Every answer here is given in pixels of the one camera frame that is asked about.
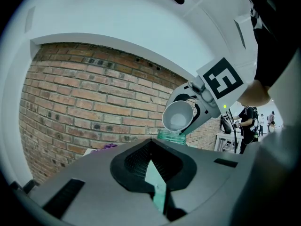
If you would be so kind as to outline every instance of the red brick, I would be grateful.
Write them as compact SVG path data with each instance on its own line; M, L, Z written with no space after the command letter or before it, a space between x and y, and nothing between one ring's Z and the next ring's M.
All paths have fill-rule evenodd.
M148 112L147 111L139 111L139 110L134 110L133 109L132 116L134 116L134 117L140 117L140 118L148 118Z
M66 143L56 139L53 139L53 145L62 149L66 149Z
M22 114L26 115L26 108L20 106L19 112L21 112Z
M44 108L47 108L47 109L49 109L49 110L52 110L52 108L53 108L53 102L44 100L44 99L42 99L42 98L36 97L36 98L35 98L35 103L36 103L37 105L40 105L40 106L42 106L42 107L44 107Z
M144 85L146 87L152 87L152 82L144 80L144 79L138 79L138 84L139 85Z
M107 102L110 104L115 104L115 105L125 105L126 99L120 98L120 97L115 97L115 96L108 96Z
M51 113L51 118L53 120L56 120L60 123L63 123L63 124L67 124L67 125L72 125L73 124L73 118L68 116L68 115L62 115L62 114L57 114L57 113L54 113L52 112Z
M19 125L24 129L26 128L26 123L24 121L19 120Z
M159 97L154 97L154 96L152 96L150 98L150 100L151 100L151 102L153 102L155 104L159 104L159 105L166 105L166 103L167 103L167 100L161 99Z
M64 132L65 131L65 126L63 124L61 124L61 123L56 122L56 121L52 122L51 127L54 130L57 130L57 131L60 131L60 132Z
M134 136L121 136L121 141L122 142L131 142L131 141L136 141L136 140L140 140L140 139L148 139L151 138L150 135L134 135Z
M120 72L115 71L115 70L109 70L109 69L105 69L104 74L107 76L110 76L110 77L115 77L115 78L119 78L119 76L120 76Z
M103 122L111 124L121 124L122 117L116 115L104 115Z
M156 121L156 127L164 127L162 121Z
M149 126L149 127L155 126L155 121L136 119L136 118L130 118L130 117L124 117L122 123L124 125L131 125L131 126Z
M161 120L161 119L162 119L162 113L158 113L158 112L149 112L149 118L150 118L150 119Z
M60 48L59 50L58 50L58 54L66 54L67 52L68 52L68 48Z
M170 97L170 94L160 91L159 92L159 97L168 100L169 97Z
M56 54L58 52L58 48L48 48L43 51L43 54Z
M117 79L112 79L111 85L116 86L116 87L121 87L121 88L127 88L128 82L125 82L122 80L117 80Z
M71 95L83 99L89 99L89 100L94 100L94 101L99 101L99 102L105 102L106 95L97 93L97 92L91 92L88 90L84 89L73 89Z
M71 145L71 144L67 145L67 149L69 151L72 151L72 152L75 152L75 153L78 153L78 154L84 154L87 150L85 147L79 147L79 146Z
M45 81L48 81L48 82L53 82L55 79L55 76L54 75L46 75L45 77Z
M77 119L77 118L74 119L74 125L76 127L81 127L81 128L86 128L86 129L90 129L91 128L91 122L84 121L84 120Z
M56 44L56 48L76 48L76 43L59 43Z
M148 110L148 111L156 111L157 110L157 105L155 104L149 104L149 103L143 103L135 100L127 100L127 106L136 108L136 109L143 109L143 110Z
M46 134L38 131L38 130L33 130L33 134L37 137L40 138L43 141L46 141L47 143L52 144L52 138L47 136Z
M75 98L67 97L67 96L61 96L57 94L50 94L49 100L65 104L65 105L74 105L75 104Z
M130 128L128 126L117 126L117 125L105 125L101 124L100 128L97 129L104 132L110 133L118 133L118 134L128 134L130 132Z
M36 66L50 66L51 61L37 61Z
M32 83L31 79L25 79L24 85L30 85Z
M38 87L39 86L39 81L32 81L31 86L32 87Z
M29 72L36 72L37 70L38 70L37 66L30 66L28 69Z
M110 55L120 54L119 51L113 50L111 48L105 48L105 47L91 46L89 49L93 51L101 51L103 53L110 54Z
M120 97L134 98L135 93L126 89L119 89L112 86L100 85L98 91Z
M127 66L123 66L123 65L115 65L115 70L124 72L124 73L131 73L132 69L127 67Z
M128 108L112 106L108 104L99 104L95 103L94 105L95 111L100 111L104 113L116 114L116 115L130 115L131 110Z
M145 134L145 127L131 127L130 134Z
M63 76L74 78L76 76L77 71L75 70L65 70Z
M93 83L93 82L88 82L88 81L82 81L81 82L81 88L97 91L98 84Z
M109 78L107 78L105 76L101 76L101 75L90 74L90 73L80 72L77 74L76 77L79 79L82 79L82 80L95 81L95 82L101 83L101 84L109 84L110 83Z
M87 110L92 110L93 102L77 99L76 107L87 109Z
M50 56L50 59L51 60L65 60L65 61L68 61L70 59L70 55L52 55Z
M74 62L82 62L83 59L84 59L84 57L76 56L76 55L71 55L70 61L74 61Z
M146 94L141 94L141 93L136 93L136 100L142 100L145 102L150 102L151 96L146 95Z
M87 68L87 72L103 74L103 68L98 66L89 65Z
M81 109L76 108L68 108L68 114L73 115L75 117L92 120L92 121L101 121L102 120L102 114L91 112L91 111L85 111Z
M137 76L137 77L140 77L140 78L143 78L143 79L146 79L148 81L152 81L152 82L155 82L155 83L161 83L161 79L156 77L156 76L153 76L151 74L148 74L148 73L144 73L144 72L141 72L139 70L133 70L133 73L132 73L134 76Z
M48 129L47 134L51 137L54 137L56 139L59 139L59 140L65 141L65 142L72 141L72 137L70 135L58 132L56 130Z
M58 88L57 88L57 93L60 93L60 94L63 94L63 95L66 95L66 96L68 96L68 95L70 95L70 93L71 93L71 88L69 88L69 87L66 87L66 86L59 86Z
M56 77L54 83L79 87L79 80L74 78Z
M46 89L46 90L51 90L51 91L56 91L57 90L57 85L53 83L48 83L45 81L40 81L39 82L39 88L41 89Z
M87 65L72 63L72 62L61 62L61 67L66 69L73 69L73 70L86 70Z
M156 135L158 134L158 128L146 128L146 134Z
M130 83L128 89L134 90L134 91L138 91L144 94L149 94L152 96L158 96L159 92L157 90L145 87L145 86L141 86L141 85L137 85L137 84L133 84Z
M49 96L50 96L50 92L49 91L44 91L42 90L40 92L40 97L44 98L44 99L49 99Z
M110 56L109 61L112 61L112 62L115 62L117 64L120 64L120 65L126 65L128 67L131 67L131 68L134 68L134 69L138 69L139 68L139 65L136 64L135 62L132 62L132 61L128 61L122 57L118 57L118 56Z
M165 106L157 105L157 107L158 107L158 112L164 112L165 111Z
M61 156L61 155L59 155L59 154L56 154L56 155L55 155L55 158L56 158L58 161L60 161L60 162L63 162L63 163L68 164L68 160L67 160L67 158L64 157L64 156Z
M165 86L162 86L162 85L159 85L159 84L156 84L156 83L153 83L152 87L153 87L153 89L161 90L161 91L166 92L168 94L171 94L173 92L173 89L167 88Z
M77 136L77 137L84 137L84 138L89 138L89 139L94 139L94 140L100 140L101 134L90 131L90 130L83 130L79 128L73 128L73 127L67 127L66 131L68 134Z
M37 103L36 101L38 101L38 100L36 100L36 97L35 97L35 96L29 95L29 94L28 94L27 100L30 101L30 102L32 102L32 103Z
M138 83L138 78L126 73L120 73L119 78L128 82Z
M27 73L27 74L29 74L29 77L27 77L27 78L30 78L30 79L40 80L40 81L45 79L45 75L41 74L41 73Z
M89 147L90 140L83 139L83 138L80 138L80 137L74 137L73 138L73 144L75 144L75 145L81 145L81 146L85 146L85 147Z
M95 52L95 53L93 54L93 57L99 58L99 59L105 59L105 60L107 60L108 57L109 57L109 55L108 55L108 54L105 54L105 53L102 53L102 52Z
M46 116L47 110L46 110L45 108L39 106L39 108L38 108L38 113L39 113L40 115Z
M32 94L34 96L38 96L40 94L40 90L37 89L37 88L28 87L27 88L27 93Z
M88 44L79 44L77 47L77 49L80 49L80 50L90 50L90 45Z
M67 111L67 106L55 104L53 110L65 114Z
M153 74L153 69L148 68L146 66L141 66L140 70L143 71L143 72L149 73L149 74Z
M64 73L63 69L53 68L52 74L62 75Z
M86 51L86 50L70 49L68 51L68 54L71 54L71 55L82 55L82 56L91 57L93 55L93 52L92 51Z

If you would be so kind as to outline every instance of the person's arm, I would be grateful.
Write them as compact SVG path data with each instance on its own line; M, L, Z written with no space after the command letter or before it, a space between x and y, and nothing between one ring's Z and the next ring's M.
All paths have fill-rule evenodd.
M240 119L240 117L238 115L233 116L233 120L239 120L239 119Z
M240 127L240 126L250 126L250 125L252 125L252 123L253 123L253 119L250 118L250 119L248 119L248 120L245 121L245 122L238 123L238 124L237 124L237 127Z
M238 102L250 106L265 105L271 100L268 95L269 88L269 86L263 86L258 80L254 80L248 85Z
M247 115L248 120L245 121L245 122L241 122L241 123L236 124L236 127L238 128L240 126L250 126L250 125L252 125L252 123L253 123L253 113L254 113L253 108L249 107L246 111L246 115Z

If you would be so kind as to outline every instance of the white machine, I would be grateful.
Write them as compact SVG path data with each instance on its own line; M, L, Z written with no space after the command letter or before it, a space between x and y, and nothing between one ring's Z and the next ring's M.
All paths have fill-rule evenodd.
M197 73L193 81L177 87L166 104L169 106L175 101L195 99L197 114L190 125L181 131L184 134L225 113L247 87L236 69L223 57L212 60Z

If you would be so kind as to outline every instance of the person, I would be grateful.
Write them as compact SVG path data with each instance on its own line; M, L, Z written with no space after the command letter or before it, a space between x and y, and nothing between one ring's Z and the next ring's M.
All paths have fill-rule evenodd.
M275 122L272 121L270 126L269 126L269 132L274 132L275 131Z
M258 133L258 137L260 137L260 132L261 132L261 136L263 136L263 124L264 124L264 116L263 116L263 114L261 114L261 116L259 118L259 133Z
M296 45L294 43L288 45L288 43L276 40L262 22L253 4L251 4L250 13L253 32L258 45L257 69L253 82L248 85L238 102L249 106L261 106L270 101L268 90L288 65L295 53ZM268 65L277 66L271 69Z
M272 121L274 121L274 115L275 115L275 112L274 111L272 111L272 113L269 115L269 120L268 120L268 124L267 124L267 126L268 126L268 131L269 131L269 126L271 125L271 123L272 123Z
M235 124L236 128L240 127L241 135L244 139L241 142L240 154L243 154L246 146L254 140L254 132L251 131L253 127L253 108L250 106L243 105L244 109L238 116L234 116L234 120L238 120L241 118L241 122Z

